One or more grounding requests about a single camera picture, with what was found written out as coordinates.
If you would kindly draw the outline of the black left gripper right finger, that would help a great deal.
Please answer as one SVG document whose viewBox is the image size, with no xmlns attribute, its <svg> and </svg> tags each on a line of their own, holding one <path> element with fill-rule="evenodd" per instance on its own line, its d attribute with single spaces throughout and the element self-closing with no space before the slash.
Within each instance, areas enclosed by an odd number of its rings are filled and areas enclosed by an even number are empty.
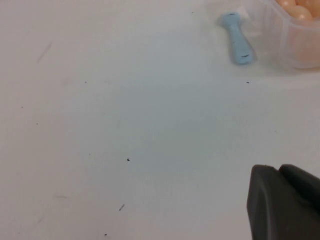
<svg viewBox="0 0 320 240">
<path fill-rule="evenodd" d="M 308 201 L 312 207 L 320 212 L 320 179 L 297 166 L 285 164 L 279 169 L 281 175 Z"/>
</svg>

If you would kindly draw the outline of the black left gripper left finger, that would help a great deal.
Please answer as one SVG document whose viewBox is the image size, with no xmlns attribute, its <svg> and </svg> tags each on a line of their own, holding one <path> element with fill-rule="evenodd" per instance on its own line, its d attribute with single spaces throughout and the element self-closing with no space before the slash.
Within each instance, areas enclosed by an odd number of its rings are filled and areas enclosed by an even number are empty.
<svg viewBox="0 0 320 240">
<path fill-rule="evenodd" d="M 247 212 L 254 240 L 320 238 L 320 213 L 274 167 L 252 168 Z"/>
</svg>

